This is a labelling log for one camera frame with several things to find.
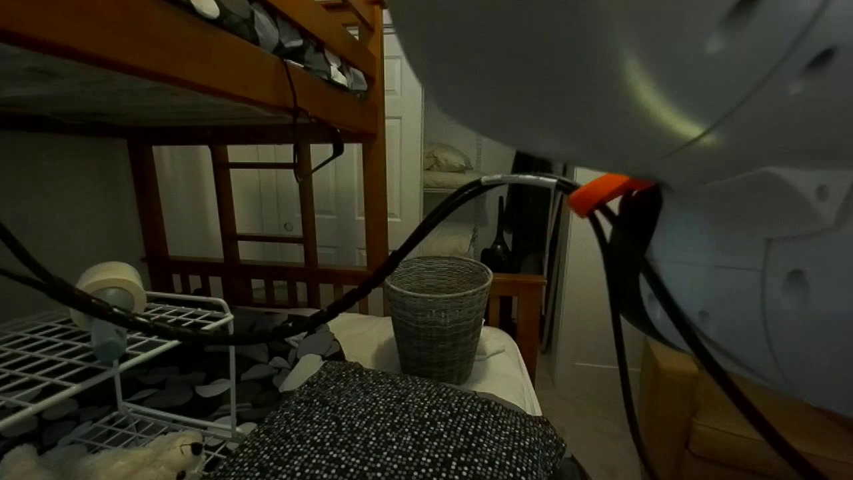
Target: mesh basket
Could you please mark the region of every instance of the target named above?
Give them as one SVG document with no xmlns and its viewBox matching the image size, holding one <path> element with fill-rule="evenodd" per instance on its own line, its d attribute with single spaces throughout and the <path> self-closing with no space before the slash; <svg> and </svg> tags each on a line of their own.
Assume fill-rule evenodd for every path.
<svg viewBox="0 0 853 480">
<path fill-rule="evenodd" d="M 416 257 L 385 280 L 401 373 L 460 384 L 471 376 L 489 269 L 460 257 Z"/>
</svg>

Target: wire shelf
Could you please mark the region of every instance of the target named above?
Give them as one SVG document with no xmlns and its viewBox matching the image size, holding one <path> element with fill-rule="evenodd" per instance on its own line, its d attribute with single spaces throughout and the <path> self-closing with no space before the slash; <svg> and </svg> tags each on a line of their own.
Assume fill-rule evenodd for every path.
<svg viewBox="0 0 853 480">
<path fill-rule="evenodd" d="M 61 445 L 79 445 L 87 454 L 99 454 L 105 448 L 129 448 L 141 445 L 152 437 L 195 430 L 195 424 L 180 424 L 175 420 L 155 420 L 137 412 L 111 412 L 109 416 L 79 424 L 69 437 L 61 441 Z M 209 426 L 203 430 L 204 437 L 204 473 L 215 469 L 236 442 L 228 436 L 228 426 Z"/>
<path fill-rule="evenodd" d="M 197 332 L 213 332 L 232 324 L 232 312 L 221 300 L 172 294 L 149 294 L 143 318 Z M 179 342 L 127 333 L 124 358 L 109 369 L 93 358 L 87 333 L 65 314 L 1 333 L 0 430 L 145 362 L 175 345 Z"/>
</svg>

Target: wooden bunk bed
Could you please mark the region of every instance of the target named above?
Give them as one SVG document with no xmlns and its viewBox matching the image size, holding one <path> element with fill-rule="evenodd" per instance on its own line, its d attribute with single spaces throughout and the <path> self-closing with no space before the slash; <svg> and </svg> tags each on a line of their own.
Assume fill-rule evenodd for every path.
<svg viewBox="0 0 853 480">
<path fill-rule="evenodd" d="M 379 0 L 264 0 L 343 64 L 368 93 L 349 93 L 307 69 L 200 22 L 171 0 L 0 4 L 0 129 L 127 138 L 143 264 L 157 290 L 213 290 L 232 304 L 319 308 L 360 282 L 388 254 L 384 138 L 384 16 Z M 312 145 L 361 145 L 364 266 L 317 262 Z M 219 201 L 221 258 L 168 250 L 155 148 L 204 145 Z M 232 162 L 228 145 L 281 145 L 292 162 Z M 235 169 L 292 172 L 300 234 L 236 233 Z M 299 242 L 304 264 L 240 258 L 240 242 Z M 517 302 L 517 342 L 533 373 L 538 277 L 497 276 L 492 296 Z"/>
</svg>

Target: wooden ladder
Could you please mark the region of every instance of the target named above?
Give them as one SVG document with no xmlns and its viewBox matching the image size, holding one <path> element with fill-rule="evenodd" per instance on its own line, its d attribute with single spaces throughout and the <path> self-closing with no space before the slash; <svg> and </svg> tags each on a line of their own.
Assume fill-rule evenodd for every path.
<svg viewBox="0 0 853 480">
<path fill-rule="evenodd" d="M 292 162 L 232 162 L 225 145 L 208 145 L 215 182 L 215 202 L 219 202 L 219 234 L 221 234 L 221 257 L 223 266 L 232 276 L 223 276 L 221 288 L 223 296 L 240 304 L 249 304 L 253 290 L 249 280 L 240 277 L 240 242 L 277 242 L 277 245 L 300 245 L 304 250 L 304 285 L 307 304 L 319 308 L 319 258 L 317 258 L 317 218 L 313 218 L 313 182 L 312 182 L 312 149 L 304 141 L 281 145 L 292 148 Z M 232 172 L 292 172 L 299 186 L 299 212 L 300 212 L 300 234 L 260 234 L 260 233 L 236 233 L 235 213 L 235 193 L 232 193 Z"/>
</svg>

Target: orange clip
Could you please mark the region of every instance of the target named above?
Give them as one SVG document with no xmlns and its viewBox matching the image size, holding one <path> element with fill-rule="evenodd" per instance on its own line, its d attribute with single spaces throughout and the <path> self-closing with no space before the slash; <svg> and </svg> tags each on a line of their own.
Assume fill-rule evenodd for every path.
<svg viewBox="0 0 853 480">
<path fill-rule="evenodd" d="M 605 177 L 597 177 L 593 182 L 577 186 L 573 196 L 566 196 L 566 206 L 573 213 L 588 217 L 593 208 L 600 208 L 626 193 L 644 189 L 644 186 L 646 186 L 644 182 L 637 182 L 632 177 L 605 174 Z"/>
</svg>

